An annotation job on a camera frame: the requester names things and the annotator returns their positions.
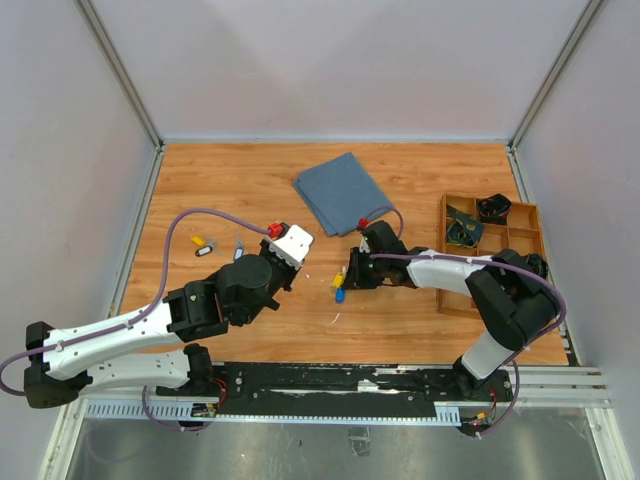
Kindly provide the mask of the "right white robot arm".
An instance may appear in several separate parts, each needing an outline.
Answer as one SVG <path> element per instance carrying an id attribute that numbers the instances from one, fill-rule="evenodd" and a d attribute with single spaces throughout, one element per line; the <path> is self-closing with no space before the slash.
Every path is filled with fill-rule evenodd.
<path id="1" fill-rule="evenodd" d="M 566 317 L 557 288 L 512 249 L 493 256 L 409 250 L 385 221 L 361 220 L 357 231 L 362 241 L 350 251 L 343 289 L 439 289 L 475 304 L 485 333 L 453 366 L 453 387 L 463 399 L 480 397 L 497 370 Z"/>

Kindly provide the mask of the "dark blue key tag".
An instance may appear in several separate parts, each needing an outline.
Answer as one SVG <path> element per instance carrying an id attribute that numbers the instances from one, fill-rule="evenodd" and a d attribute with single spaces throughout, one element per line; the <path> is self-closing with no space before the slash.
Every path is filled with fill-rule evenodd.
<path id="1" fill-rule="evenodd" d="M 335 302 L 341 304 L 345 301 L 345 291 L 342 288 L 338 288 L 335 292 Z"/>

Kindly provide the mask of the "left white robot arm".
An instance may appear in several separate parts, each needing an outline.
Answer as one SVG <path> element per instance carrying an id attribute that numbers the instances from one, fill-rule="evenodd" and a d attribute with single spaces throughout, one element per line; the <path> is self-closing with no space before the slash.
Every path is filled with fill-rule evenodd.
<path id="1" fill-rule="evenodd" d="M 159 387 L 192 396 L 207 393 L 214 371 L 199 340 L 251 323 L 275 311 L 276 294 L 288 291 L 311 248 L 288 233 L 265 239 L 203 280 L 160 293 L 137 310 L 83 327 L 54 329 L 36 322 L 26 331 L 26 350 L 1 364 L 27 359 L 23 386 L 3 392 L 34 409 L 54 408 L 88 394 L 130 387 Z"/>

